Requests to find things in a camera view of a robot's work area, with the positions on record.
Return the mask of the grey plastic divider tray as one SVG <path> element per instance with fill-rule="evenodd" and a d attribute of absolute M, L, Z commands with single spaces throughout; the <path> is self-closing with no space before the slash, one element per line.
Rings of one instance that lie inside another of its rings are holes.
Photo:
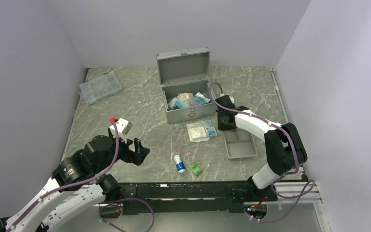
<path fill-rule="evenodd" d="M 254 137 L 245 130 L 224 131 L 224 142 L 228 159 L 244 159 L 258 156 Z"/>

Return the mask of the teal plaster zip bag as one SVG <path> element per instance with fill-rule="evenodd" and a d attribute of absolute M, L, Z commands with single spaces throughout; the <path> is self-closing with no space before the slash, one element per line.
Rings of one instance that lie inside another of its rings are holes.
<path fill-rule="evenodd" d="M 204 103 L 209 103 L 210 102 L 210 99 L 209 98 L 206 98 L 203 94 L 201 94 L 200 92 L 198 92 L 197 94 L 195 94 L 195 96 L 197 98 L 199 98 L 202 102 Z"/>

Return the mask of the blue cotton swab bag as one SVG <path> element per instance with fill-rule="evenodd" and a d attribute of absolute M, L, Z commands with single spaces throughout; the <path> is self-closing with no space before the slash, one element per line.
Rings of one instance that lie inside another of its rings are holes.
<path fill-rule="evenodd" d="M 186 100 L 176 101 L 175 105 L 180 109 L 193 108 L 199 105 L 207 104 L 207 101 L 201 97 L 191 97 Z"/>

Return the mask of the beige latex gloves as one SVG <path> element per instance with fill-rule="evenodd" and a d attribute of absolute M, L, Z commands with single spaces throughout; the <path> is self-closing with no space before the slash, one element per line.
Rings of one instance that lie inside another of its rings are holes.
<path fill-rule="evenodd" d="M 185 101 L 193 96 L 194 96 L 193 93 L 184 92 L 184 93 L 179 93 L 177 98 L 179 101 Z"/>

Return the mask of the white bottle green label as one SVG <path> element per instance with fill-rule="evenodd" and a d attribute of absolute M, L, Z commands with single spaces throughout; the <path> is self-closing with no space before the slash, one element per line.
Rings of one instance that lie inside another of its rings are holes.
<path fill-rule="evenodd" d="M 168 102 L 168 110 L 174 110 L 176 109 L 178 106 L 176 105 L 176 102 L 178 101 L 178 99 L 176 97 L 172 98 L 169 102 Z"/>

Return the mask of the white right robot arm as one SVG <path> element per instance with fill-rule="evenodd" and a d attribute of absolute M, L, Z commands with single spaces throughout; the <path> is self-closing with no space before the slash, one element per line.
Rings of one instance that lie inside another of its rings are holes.
<path fill-rule="evenodd" d="M 292 123 L 275 123 L 253 113 L 247 107 L 236 107 L 229 95 L 215 99 L 218 129 L 244 130 L 265 144 L 267 163 L 248 181 L 247 195 L 258 201 L 266 189 L 289 171 L 295 171 L 308 160 L 307 153 L 296 126 Z"/>

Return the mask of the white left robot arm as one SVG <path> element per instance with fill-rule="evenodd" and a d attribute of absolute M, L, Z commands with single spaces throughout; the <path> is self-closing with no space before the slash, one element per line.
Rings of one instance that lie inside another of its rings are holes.
<path fill-rule="evenodd" d="M 0 232 L 47 232 L 94 204 L 122 199 L 121 187 L 108 170 L 117 160 L 139 166 L 149 153 L 137 138 L 95 136 L 61 162 L 22 210 L 0 218 Z"/>

